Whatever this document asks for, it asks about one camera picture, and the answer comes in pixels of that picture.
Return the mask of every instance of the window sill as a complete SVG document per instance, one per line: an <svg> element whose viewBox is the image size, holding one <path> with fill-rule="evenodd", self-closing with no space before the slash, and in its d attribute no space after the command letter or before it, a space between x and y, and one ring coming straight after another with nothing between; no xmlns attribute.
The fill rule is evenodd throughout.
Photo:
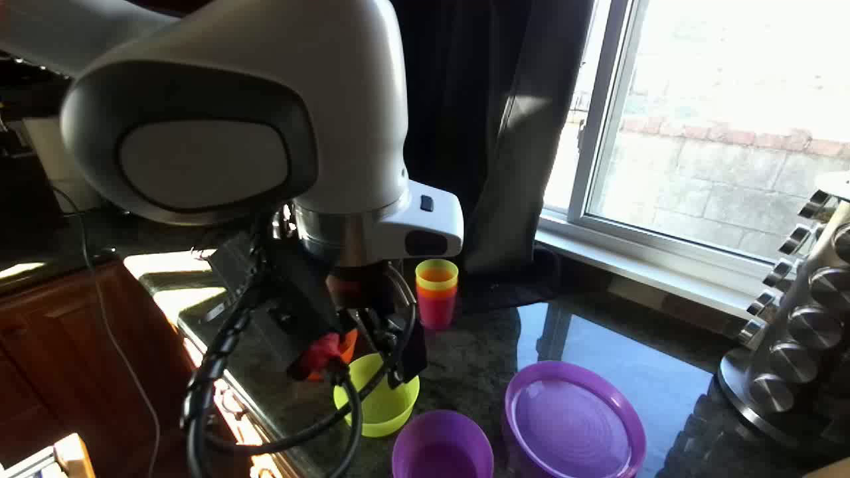
<svg viewBox="0 0 850 478"><path fill-rule="evenodd" d="M660 250L650 250L641 244L615 244L615 240L594 232L562 233L561 228L558 232L540 228L533 240L536 244L562 253L579 264L684 297L703 308L714 308L720 314L740 318L740 323L752 322L752 316L747 314L747 305L763 290L757 278L739 277L731 270L724 270L728 274L724 278L722 278L722 270L718 270L714 274L718 285L687 277L683 270L672 270L664 264L678 264L679 269L687 269L684 258L672 258Z"/></svg>

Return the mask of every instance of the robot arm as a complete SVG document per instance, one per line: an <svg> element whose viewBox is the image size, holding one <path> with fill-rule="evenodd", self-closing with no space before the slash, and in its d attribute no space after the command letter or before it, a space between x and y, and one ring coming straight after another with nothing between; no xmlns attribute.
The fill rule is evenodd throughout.
<svg viewBox="0 0 850 478"><path fill-rule="evenodd" d="M40 25L30 13L46 6L59 0L10 2L4 22ZM60 132L105 199L174 227L293 199L303 244L336 265L459 253L457 196L405 177L404 54L384 0L221 0L184 22L108 0L64 13L81 10L93 29L65 47L59 26L43 42L2 38L77 74Z"/></svg>

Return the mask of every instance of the orange cup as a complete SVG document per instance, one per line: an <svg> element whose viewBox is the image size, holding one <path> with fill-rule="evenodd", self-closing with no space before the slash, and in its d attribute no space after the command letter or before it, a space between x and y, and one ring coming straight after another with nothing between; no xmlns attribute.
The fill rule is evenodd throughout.
<svg viewBox="0 0 850 478"><path fill-rule="evenodd" d="M457 265L452 261L421 261L416 265L419 323L445 330L457 305Z"/></svg>

